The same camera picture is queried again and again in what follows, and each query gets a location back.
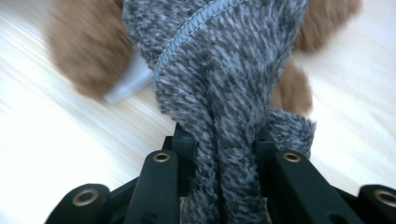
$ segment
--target brown fur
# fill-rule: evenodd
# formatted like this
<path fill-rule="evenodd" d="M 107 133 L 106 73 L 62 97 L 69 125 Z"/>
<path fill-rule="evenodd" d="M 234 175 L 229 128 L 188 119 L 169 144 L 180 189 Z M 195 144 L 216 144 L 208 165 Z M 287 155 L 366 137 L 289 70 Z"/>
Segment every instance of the brown fur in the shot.
<path fill-rule="evenodd" d="M 312 108 L 308 78 L 292 60 L 288 61 L 273 91 L 271 105 L 299 115 L 307 115 Z"/>
<path fill-rule="evenodd" d="M 131 43 L 122 25 L 123 0 L 58 0 L 49 49 L 60 71 L 92 98 L 109 91 L 126 69 Z M 309 0 L 294 49 L 321 49 L 361 7 L 361 0 Z M 305 74 L 292 61 L 274 89 L 272 105 L 300 115 L 312 108 Z"/>
<path fill-rule="evenodd" d="M 132 47 L 121 20 L 122 0 L 58 0 L 48 29 L 59 70 L 84 95 L 99 98 L 119 80 Z"/>
<path fill-rule="evenodd" d="M 361 0 L 308 0 L 303 24 L 294 48 L 312 51 L 323 48 L 329 37 L 358 13 Z"/>

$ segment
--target twisted fabric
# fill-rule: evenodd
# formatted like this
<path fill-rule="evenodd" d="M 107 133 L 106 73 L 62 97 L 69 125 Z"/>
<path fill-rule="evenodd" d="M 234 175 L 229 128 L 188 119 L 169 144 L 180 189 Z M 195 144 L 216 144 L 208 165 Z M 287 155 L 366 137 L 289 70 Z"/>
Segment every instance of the twisted fabric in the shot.
<path fill-rule="evenodd" d="M 183 223 L 265 223 L 251 145 L 266 125 L 278 148 L 309 155 L 315 124 L 270 108 L 305 0 L 124 3 L 135 46 L 154 70 L 158 107 L 199 143 Z"/>

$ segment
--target white tag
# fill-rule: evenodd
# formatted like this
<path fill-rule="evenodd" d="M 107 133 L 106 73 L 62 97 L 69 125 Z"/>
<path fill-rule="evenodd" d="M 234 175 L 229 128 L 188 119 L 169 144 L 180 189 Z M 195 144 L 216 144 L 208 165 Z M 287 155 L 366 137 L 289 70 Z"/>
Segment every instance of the white tag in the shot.
<path fill-rule="evenodd" d="M 113 90 L 106 93 L 104 98 L 111 104 L 144 89 L 151 81 L 152 71 L 143 59 L 140 51 L 134 49 L 131 61 L 124 76 L 120 78 Z"/>

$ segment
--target light wood surface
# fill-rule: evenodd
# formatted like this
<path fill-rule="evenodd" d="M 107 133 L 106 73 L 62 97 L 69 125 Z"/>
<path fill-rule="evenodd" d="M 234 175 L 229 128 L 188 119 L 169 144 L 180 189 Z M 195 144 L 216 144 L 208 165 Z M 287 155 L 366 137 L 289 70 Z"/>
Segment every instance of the light wood surface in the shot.
<path fill-rule="evenodd" d="M 150 87 L 115 105 L 78 95 L 48 58 L 50 0 L 0 1 L 0 223 L 43 223 L 71 189 L 139 175 L 175 123 Z M 314 165 L 334 186 L 396 189 L 396 2 L 363 1 L 323 51 L 296 54 L 314 93 Z"/>

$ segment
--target metal grommet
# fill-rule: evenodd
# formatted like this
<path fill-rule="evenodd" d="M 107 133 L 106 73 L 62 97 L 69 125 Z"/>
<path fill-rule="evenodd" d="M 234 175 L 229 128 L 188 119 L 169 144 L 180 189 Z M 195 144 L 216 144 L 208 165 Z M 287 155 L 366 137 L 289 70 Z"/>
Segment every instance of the metal grommet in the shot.
<path fill-rule="evenodd" d="M 99 192 L 97 189 L 84 189 L 73 198 L 73 205 L 85 206 L 93 203 L 98 197 Z"/>
<path fill-rule="evenodd" d="M 165 161 L 169 161 L 169 159 L 171 159 L 171 156 L 167 153 L 158 153 L 154 156 L 153 158 L 156 162 L 165 162 Z"/>
<path fill-rule="evenodd" d="M 391 207 L 396 207 L 396 194 L 382 189 L 376 189 L 374 196 L 381 202 Z"/>
<path fill-rule="evenodd" d="M 283 154 L 283 159 L 291 162 L 299 162 L 301 160 L 300 156 L 291 152 L 285 152 Z"/>

